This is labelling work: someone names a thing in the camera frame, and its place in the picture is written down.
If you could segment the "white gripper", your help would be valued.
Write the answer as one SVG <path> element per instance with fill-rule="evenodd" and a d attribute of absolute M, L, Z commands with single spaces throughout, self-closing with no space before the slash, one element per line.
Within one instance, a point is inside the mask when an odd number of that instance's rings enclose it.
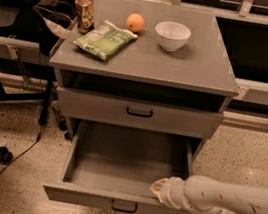
<path fill-rule="evenodd" d="M 162 202 L 168 208 L 181 210 L 185 209 L 185 204 L 187 203 L 184 185 L 185 182 L 180 178 L 162 178 L 153 182 L 150 189 L 159 202 Z"/>

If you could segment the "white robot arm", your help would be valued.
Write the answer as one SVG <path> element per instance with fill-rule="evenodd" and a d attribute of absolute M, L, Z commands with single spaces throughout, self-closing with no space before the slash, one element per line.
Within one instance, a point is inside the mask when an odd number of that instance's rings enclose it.
<path fill-rule="evenodd" d="M 268 214 L 268 189 L 227 184 L 202 175 L 153 182 L 151 191 L 168 208 L 193 214 Z"/>

